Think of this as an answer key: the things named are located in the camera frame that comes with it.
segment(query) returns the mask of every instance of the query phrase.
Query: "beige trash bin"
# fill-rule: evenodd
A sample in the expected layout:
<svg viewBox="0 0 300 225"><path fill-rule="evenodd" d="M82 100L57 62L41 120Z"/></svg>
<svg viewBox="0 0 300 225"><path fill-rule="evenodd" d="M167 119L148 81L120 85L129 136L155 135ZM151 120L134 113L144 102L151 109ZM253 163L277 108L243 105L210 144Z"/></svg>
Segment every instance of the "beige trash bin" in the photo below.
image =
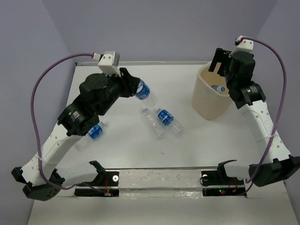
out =
<svg viewBox="0 0 300 225"><path fill-rule="evenodd" d="M210 62L199 69L192 97L192 106L207 120L213 120L222 115L233 102L228 94L228 89L220 94L211 86L225 86L225 78L217 74L220 63L213 73L209 72Z"/></svg>

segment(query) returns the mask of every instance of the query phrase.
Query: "wall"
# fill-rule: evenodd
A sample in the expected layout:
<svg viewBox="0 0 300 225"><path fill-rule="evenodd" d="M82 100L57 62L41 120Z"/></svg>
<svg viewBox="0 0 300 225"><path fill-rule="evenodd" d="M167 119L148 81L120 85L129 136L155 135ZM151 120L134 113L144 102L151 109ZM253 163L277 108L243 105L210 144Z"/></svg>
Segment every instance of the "wall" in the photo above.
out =
<svg viewBox="0 0 300 225"><path fill-rule="evenodd" d="M71 53L121 60L210 60L234 38L256 37L276 0L43 0Z"/></svg>
<svg viewBox="0 0 300 225"><path fill-rule="evenodd" d="M300 155L300 101L299 89L299 39L300 1L280 0L277 2L258 38L273 46L282 56L287 71L287 91L285 104L279 122L279 132L287 148L293 155ZM266 48L255 46L256 69L254 79L259 83L266 96L273 120L276 117L281 97L283 79L278 60ZM300 172L286 181L287 190L300 222Z"/></svg>
<svg viewBox="0 0 300 225"><path fill-rule="evenodd" d="M31 91L40 74L69 54L41 0L0 1L0 224L27 224L32 201L11 170L36 153L30 117ZM37 90L35 109L41 141L67 102L74 63L53 70Z"/></svg>

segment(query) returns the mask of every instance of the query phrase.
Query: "white table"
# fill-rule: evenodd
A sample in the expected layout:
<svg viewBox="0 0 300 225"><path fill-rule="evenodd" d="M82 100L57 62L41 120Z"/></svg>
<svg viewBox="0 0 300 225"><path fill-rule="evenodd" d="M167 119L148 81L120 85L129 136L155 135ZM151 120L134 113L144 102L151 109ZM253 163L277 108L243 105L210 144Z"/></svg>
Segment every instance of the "white table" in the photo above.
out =
<svg viewBox="0 0 300 225"><path fill-rule="evenodd" d="M141 123L141 102L119 98L105 116L108 127L84 149L72 148L59 167L97 160L105 168L217 166L240 159L259 160L252 134L234 104L214 121L203 119L191 106L197 70L202 65L126 66L142 78L167 109L186 127L181 139L169 135L156 140ZM100 72L95 66L77 66L68 98L79 94L86 76ZM282 182L253 188L244 197L55 197L35 201L29 225L99 224L272 224L296 225Z"/></svg>

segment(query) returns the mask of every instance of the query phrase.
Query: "bottle label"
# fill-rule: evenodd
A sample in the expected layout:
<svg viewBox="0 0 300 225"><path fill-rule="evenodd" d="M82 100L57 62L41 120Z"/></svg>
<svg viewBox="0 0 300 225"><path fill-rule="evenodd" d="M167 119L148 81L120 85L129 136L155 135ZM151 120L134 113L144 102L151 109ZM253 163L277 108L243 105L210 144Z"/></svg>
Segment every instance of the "bottle label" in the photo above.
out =
<svg viewBox="0 0 300 225"><path fill-rule="evenodd" d="M162 111L160 111L159 114L157 115L157 117L166 126L168 126L174 119L174 117L166 109L163 109Z"/></svg>
<svg viewBox="0 0 300 225"><path fill-rule="evenodd" d="M150 88L144 83L144 81L141 80L137 86L137 92L135 96L139 100L145 100L146 98L148 98L149 94L150 94Z"/></svg>
<svg viewBox="0 0 300 225"><path fill-rule="evenodd" d="M88 131L88 134L91 138L95 139L96 137L101 135L102 131L102 128L98 124L96 124Z"/></svg>

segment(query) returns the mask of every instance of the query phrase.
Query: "robotic arm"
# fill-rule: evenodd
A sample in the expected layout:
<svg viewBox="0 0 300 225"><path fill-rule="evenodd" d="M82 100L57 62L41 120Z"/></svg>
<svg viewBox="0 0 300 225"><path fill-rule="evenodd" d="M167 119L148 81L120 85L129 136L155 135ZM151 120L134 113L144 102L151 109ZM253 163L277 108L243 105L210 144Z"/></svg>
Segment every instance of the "robotic arm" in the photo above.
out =
<svg viewBox="0 0 300 225"><path fill-rule="evenodd" d="M230 52L217 48L209 71L213 72L217 63L221 63L218 74L225 77L230 98L246 119L258 150L263 155L272 136L273 122L270 118L266 97L262 88L252 81L255 60L251 51L253 42L236 40L237 48ZM300 157L293 157L283 144L277 131L270 150L254 177L255 185L262 187L281 180L286 180L300 168ZM237 160L229 160L218 165L215 179L226 180L228 177L250 179L258 165L249 165ZM209 186L209 178L203 182Z"/></svg>
<svg viewBox="0 0 300 225"><path fill-rule="evenodd" d="M105 115L119 97L134 96L140 82L126 68L117 68L119 54L116 52L94 54L94 59L99 61L98 66L103 73L91 74L80 84L79 96L58 117L42 147L43 174L50 182L62 187L104 178L105 169L97 161L78 168L56 169L56 166L67 151L99 123L98 115ZM16 181L25 184L23 192L28 198L46 201L56 196L59 189L45 183L38 160L36 154L23 167L14 168L12 175Z"/></svg>

